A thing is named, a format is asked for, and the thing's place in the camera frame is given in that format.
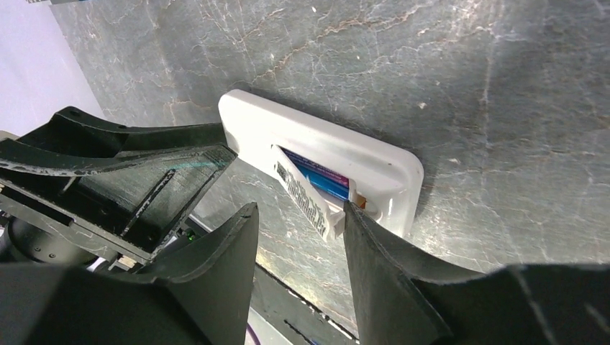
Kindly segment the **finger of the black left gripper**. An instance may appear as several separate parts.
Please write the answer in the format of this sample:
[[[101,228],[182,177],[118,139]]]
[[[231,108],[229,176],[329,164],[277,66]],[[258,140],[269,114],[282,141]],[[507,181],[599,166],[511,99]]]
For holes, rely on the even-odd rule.
[[[76,157],[115,157],[120,152],[226,144],[220,123],[135,127],[92,116],[76,107],[59,110],[18,142]]]
[[[235,158],[224,144],[99,158],[4,142],[1,202],[92,255],[146,265]]]

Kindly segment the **purple blue AAA battery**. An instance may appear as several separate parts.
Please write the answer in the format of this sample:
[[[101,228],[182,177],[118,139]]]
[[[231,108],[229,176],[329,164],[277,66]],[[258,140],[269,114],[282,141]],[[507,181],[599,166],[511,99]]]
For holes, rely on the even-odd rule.
[[[334,170],[330,170],[329,168],[320,165],[312,160],[309,160],[301,155],[296,154],[286,148],[281,148],[282,151],[287,155],[287,157],[298,167],[306,167],[307,169],[323,175],[324,177],[342,185],[345,188],[349,188],[349,179]]]

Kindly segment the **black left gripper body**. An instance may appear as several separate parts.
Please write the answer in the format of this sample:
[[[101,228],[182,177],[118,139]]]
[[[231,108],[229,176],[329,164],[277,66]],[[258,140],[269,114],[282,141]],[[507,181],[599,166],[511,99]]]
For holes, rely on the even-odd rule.
[[[89,266],[133,273],[150,264],[158,223],[150,215],[158,185],[138,180],[1,182],[8,215],[2,252],[11,261]]]

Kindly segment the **white remote control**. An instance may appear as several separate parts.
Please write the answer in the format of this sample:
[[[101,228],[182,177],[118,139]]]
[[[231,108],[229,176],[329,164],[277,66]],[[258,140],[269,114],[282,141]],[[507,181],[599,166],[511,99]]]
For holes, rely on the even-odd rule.
[[[218,108],[229,146],[247,164],[277,179],[270,146],[286,148],[347,177],[349,201],[395,235],[409,233],[424,177],[411,152],[246,91],[224,94]],[[343,200],[315,189],[342,211]]]

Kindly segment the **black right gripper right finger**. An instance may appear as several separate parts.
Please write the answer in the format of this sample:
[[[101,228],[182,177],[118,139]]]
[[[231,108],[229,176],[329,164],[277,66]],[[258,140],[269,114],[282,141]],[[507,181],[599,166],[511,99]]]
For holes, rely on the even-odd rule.
[[[362,344],[607,344],[607,264],[446,262],[346,203],[344,244]]]

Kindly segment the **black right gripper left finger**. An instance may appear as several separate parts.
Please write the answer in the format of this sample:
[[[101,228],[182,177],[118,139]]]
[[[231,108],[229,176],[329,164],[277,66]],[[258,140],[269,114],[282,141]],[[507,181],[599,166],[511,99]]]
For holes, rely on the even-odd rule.
[[[258,205],[248,203],[136,273],[3,264],[1,342],[243,344],[258,229]]]

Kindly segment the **white battery cover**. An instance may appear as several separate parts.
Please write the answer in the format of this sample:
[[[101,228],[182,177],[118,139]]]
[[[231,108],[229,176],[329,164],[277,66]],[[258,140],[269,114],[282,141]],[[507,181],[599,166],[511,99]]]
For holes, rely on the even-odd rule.
[[[273,172],[305,218],[326,242],[345,231],[345,212],[333,212],[325,198],[276,144],[270,146]]]

